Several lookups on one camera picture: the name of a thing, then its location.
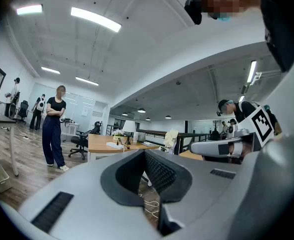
black office chair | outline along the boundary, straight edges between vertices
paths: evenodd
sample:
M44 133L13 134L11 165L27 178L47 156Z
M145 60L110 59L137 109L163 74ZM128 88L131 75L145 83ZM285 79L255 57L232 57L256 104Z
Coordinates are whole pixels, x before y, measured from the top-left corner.
M18 122L23 122L24 124L26 124L26 121L24 120L24 118L26 118L28 116L28 102L27 101L23 101L22 103L20 103L20 108L18 111L18 116L21 117L20 120L16 120Z
M82 156L82 160L85 160L85 153L87 153L87 151L84 150L84 148L88 148L88 140L87 140L87 137L88 137L88 134L97 134L99 135L100 134L100 127L101 127L101 123L100 122L95 122L95 128L92 129L92 130L89 130L89 131L86 131L86 132L82 132L82 131L77 131L79 132L76 133L77 136L73 136L71 138L71 142L72 143L75 143L76 144L76 147L79 147L80 148L72 148L70 150L70 154L68 155L68 157L70 158L72 154L75 154L75 153L81 153L81 156Z

woman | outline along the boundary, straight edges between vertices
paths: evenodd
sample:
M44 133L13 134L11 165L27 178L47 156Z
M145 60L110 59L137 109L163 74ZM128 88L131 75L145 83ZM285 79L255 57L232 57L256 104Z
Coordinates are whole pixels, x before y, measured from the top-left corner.
M60 117L66 109L66 102L62 100L66 92L65 86L61 85L56 90L56 96L47 101L47 116L42 125L42 148L48 166L53 166L53 160L64 172L69 170L65 165L60 146Z

navy wide-leg pants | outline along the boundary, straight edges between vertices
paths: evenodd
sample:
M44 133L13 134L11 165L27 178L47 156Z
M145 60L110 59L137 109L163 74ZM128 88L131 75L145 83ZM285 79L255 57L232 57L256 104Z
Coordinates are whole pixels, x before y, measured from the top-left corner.
M56 161L58 167L65 165L60 145L60 134L59 117L46 116L42 124L42 148L48 165L52 165L53 160Z

white sneaker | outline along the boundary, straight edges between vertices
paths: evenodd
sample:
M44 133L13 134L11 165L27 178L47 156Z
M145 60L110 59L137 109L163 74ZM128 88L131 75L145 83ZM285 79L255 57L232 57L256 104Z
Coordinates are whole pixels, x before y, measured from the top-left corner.
M69 168L66 165L60 166L59 168L62 169L64 172L69 170Z

wooden desk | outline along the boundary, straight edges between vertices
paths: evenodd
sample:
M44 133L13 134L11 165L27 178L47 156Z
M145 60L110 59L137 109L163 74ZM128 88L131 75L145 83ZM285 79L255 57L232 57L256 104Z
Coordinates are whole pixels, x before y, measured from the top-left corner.
M193 154L193 153L190 152L190 150L187 150L187 151L184 151L184 152L180 153L179 156L184 157L184 158L203 160L202 155Z
M110 146L107 146L107 142L114 142L113 136L102 136L102 135L96 135L96 134L89 134L88 135L88 162L91 160L91 157L93 160L96 159L96 156L99 156L99 154L104 154L104 156L111 156L117 153L123 152L122 149L116 149ZM158 149L159 146L145 146L141 143L133 143L131 142L131 145L129 145L130 149L127 149L125 147L126 151L131 150L147 150L147 149Z
M0 127L9 127L9 149L13 173L18 176L18 169L15 160L15 152L13 150L13 131L16 121L11 120L4 115L0 115Z

